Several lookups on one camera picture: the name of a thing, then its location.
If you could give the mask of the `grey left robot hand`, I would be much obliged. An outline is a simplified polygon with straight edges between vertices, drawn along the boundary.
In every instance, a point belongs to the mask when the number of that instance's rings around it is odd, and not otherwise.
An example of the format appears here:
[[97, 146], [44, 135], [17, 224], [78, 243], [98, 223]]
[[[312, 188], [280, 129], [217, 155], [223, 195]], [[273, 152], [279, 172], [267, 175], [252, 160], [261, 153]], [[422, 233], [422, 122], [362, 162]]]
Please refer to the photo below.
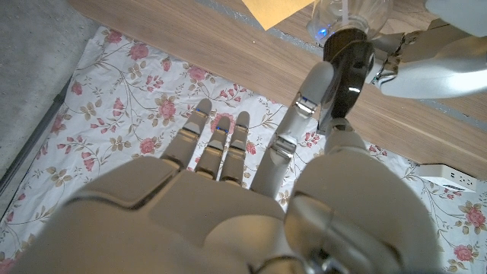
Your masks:
[[411, 99], [464, 97], [486, 92], [486, 38], [441, 19], [427, 30], [380, 34], [365, 82], [382, 94]]

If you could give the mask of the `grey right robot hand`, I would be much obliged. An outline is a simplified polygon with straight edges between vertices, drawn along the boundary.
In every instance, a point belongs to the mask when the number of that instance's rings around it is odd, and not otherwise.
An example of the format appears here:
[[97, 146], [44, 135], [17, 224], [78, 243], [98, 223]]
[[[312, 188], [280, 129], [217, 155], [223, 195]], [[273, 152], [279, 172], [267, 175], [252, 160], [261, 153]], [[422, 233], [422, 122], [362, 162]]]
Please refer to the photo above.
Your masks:
[[368, 153], [346, 114], [368, 60], [316, 64], [242, 187], [248, 113], [222, 120], [188, 170], [211, 103], [159, 158], [76, 191], [13, 273], [439, 273], [420, 198]]

